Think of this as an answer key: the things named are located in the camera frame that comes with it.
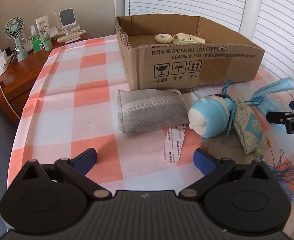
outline green fan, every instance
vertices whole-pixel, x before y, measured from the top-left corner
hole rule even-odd
[[[10,19],[5,25],[5,36],[15,41],[15,50],[17,51],[18,61],[24,60],[28,56],[28,52],[24,48],[26,43],[21,43],[19,38],[24,30],[24,22],[20,17]]]

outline blue gripper pad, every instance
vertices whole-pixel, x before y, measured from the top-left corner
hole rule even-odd
[[[94,148],[89,148],[77,157],[70,160],[69,164],[79,171],[82,175],[86,175],[97,163],[97,152]]]
[[[203,149],[196,149],[194,152],[194,165],[201,171],[204,176],[212,172],[220,165],[220,160],[209,155]]]

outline fan grille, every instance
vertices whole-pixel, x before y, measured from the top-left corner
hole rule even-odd
[[[5,36],[8,39],[18,38],[24,30],[24,22],[20,17],[10,19],[5,25]]]

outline checkered tablecloth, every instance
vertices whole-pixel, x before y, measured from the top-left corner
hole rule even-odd
[[[232,84],[232,98],[249,99],[254,91],[275,80],[260,69],[255,80]],[[198,98],[219,93],[222,87],[183,94],[188,107]],[[203,175],[192,162],[201,137],[187,128],[180,160],[165,163],[161,151],[168,128],[134,136],[118,129],[116,90],[129,91],[115,35],[79,41],[54,49],[45,63],[24,107],[9,165],[8,185],[28,159],[54,163],[74,158],[93,147],[98,163],[87,177],[111,192],[167,190],[179,192]],[[290,101],[287,93],[281,95]],[[283,134],[255,110],[276,160],[280,150],[294,165],[294,135]],[[270,149],[264,150],[272,163]],[[294,205],[285,232],[294,231]]]

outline remote control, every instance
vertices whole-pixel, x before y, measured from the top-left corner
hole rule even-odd
[[[69,34],[67,34],[65,36],[62,36],[62,37],[58,38],[57,39],[57,42],[63,43],[65,41],[72,40],[72,39],[74,39],[76,37],[81,36],[84,33],[86,33],[85,30],[77,31],[77,32],[74,32],[74,33],[69,33]]]

